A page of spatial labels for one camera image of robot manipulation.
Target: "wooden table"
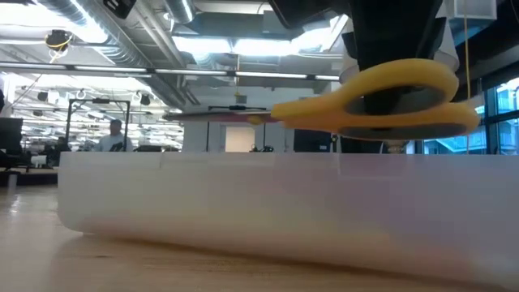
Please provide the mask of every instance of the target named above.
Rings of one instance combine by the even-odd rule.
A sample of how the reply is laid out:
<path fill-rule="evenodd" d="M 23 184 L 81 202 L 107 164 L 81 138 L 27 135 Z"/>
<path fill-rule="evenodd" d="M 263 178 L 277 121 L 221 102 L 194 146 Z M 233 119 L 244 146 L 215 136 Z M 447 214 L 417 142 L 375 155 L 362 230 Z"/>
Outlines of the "wooden table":
<path fill-rule="evenodd" d="M 83 236 L 63 227 L 56 188 L 0 189 L 0 290 L 489 291 L 351 268 Z"/>

